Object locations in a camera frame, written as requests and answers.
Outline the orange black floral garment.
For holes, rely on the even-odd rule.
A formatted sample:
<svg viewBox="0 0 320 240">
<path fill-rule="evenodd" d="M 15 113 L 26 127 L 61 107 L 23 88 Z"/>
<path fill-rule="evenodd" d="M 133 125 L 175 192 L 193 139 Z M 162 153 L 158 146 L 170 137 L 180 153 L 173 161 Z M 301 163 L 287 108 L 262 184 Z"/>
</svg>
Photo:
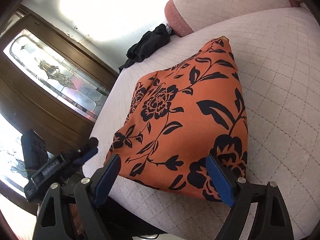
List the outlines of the orange black floral garment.
<svg viewBox="0 0 320 240">
<path fill-rule="evenodd" d="M 218 202 L 206 170 L 214 155 L 237 177 L 246 175 L 248 124 L 228 38 L 141 77 L 130 110 L 107 153 L 120 156 L 122 177 L 153 189 Z"/>
</svg>

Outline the wooden glass door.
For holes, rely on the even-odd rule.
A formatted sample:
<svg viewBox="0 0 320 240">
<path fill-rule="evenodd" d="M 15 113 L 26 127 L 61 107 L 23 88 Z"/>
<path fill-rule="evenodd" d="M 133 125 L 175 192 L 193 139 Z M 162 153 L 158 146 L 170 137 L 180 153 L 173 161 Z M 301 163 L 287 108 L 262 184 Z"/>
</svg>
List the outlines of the wooden glass door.
<svg viewBox="0 0 320 240">
<path fill-rule="evenodd" d="M 50 153 L 89 138 L 118 74 L 22 6 L 1 32 L 1 165 L 18 193 L 26 180 L 20 138 L 30 129 Z"/>
</svg>

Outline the black crumpled garment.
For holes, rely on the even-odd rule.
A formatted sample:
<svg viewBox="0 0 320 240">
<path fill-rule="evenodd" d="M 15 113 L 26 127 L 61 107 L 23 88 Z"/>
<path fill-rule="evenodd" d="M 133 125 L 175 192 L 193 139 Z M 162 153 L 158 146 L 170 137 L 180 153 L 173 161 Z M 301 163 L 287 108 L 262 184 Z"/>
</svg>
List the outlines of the black crumpled garment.
<svg viewBox="0 0 320 240">
<path fill-rule="evenodd" d="M 119 72 L 131 67 L 135 63 L 143 62 L 159 48 L 169 43 L 170 37 L 176 35 L 173 29 L 165 24 L 160 24 L 153 31 L 147 31 L 140 41 L 132 45 L 126 54 L 126 62 L 119 67 Z"/>
</svg>

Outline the pink quilted bed cover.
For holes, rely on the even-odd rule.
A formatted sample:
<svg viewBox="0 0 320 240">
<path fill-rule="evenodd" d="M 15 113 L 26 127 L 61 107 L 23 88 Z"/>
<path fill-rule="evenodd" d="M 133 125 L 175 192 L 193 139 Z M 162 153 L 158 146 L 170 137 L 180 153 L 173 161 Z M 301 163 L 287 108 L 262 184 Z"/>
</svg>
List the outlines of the pink quilted bed cover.
<svg viewBox="0 0 320 240">
<path fill-rule="evenodd" d="M 303 8 L 254 12 L 174 37 L 123 70 L 92 131 L 99 152 L 85 163 L 83 173 L 90 177 L 103 165 L 137 81 L 182 62 L 219 36 L 229 38 L 244 95 L 247 179 L 278 184 L 295 239 L 302 239 L 319 222 L 319 24 Z"/>
</svg>

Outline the pink cylindrical bolster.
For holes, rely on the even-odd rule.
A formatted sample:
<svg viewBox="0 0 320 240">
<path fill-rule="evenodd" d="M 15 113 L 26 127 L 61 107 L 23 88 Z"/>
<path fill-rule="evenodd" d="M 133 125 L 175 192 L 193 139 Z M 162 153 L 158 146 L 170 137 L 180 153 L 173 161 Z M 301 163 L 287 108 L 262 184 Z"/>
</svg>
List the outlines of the pink cylindrical bolster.
<svg viewBox="0 0 320 240">
<path fill-rule="evenodd" d="M 210 25 L 269 9 L 298 7 L 300 0 L 170 0 L 164 14 L 180 37 Z"/>
</svg>

